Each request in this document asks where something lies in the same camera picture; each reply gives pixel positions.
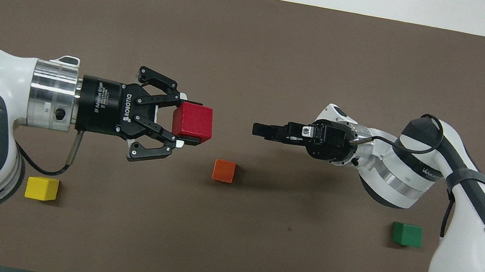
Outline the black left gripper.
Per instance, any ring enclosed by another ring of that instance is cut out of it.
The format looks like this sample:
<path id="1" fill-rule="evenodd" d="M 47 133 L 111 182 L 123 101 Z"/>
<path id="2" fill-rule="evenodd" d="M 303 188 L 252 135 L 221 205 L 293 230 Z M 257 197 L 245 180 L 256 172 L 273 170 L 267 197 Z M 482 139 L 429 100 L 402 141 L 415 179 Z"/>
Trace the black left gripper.
<path id="1" fill-rule="evenodd" d="M 145 90 L 147 85 L 154 86 L 162 94 L 150 95 Z M 135 84 L 85 75 L 75 128 L 125 139 L 128 143 L 127 160 L 130 162 L 164 159 L 172 155 L 175 148 L 200 144 L 196 137 L 173 135 L 154 122 L 157 107 L 180 108 L 183 104 L 203 106 L 181 96 L 175 80 L 148 67 L 140 67 Z M 137 141 L 142 136 L 158 140 L 162 146 L 146 148 Z"/>

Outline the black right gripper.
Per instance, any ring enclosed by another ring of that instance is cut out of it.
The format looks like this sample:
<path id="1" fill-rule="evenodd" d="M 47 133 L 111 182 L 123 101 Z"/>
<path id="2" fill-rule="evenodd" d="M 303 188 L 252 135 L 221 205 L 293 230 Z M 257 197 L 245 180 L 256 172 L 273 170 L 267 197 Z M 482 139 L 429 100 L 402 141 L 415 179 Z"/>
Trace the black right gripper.
<path id="1" fill-rule="evenodd" d="M 303 142 L 303 131 L 314 128 L 313 138 L 308 145 Z M 285 125 L 254 123 L 252 133 L 267 141 L 279 142 L 290 146 L 306 147 L 312 158 L 324 161 L 342 161 L 352 152 L 350 141 L 356 138 L 351 127 L 321 121 L 312 126 L 289 122 Z"/>

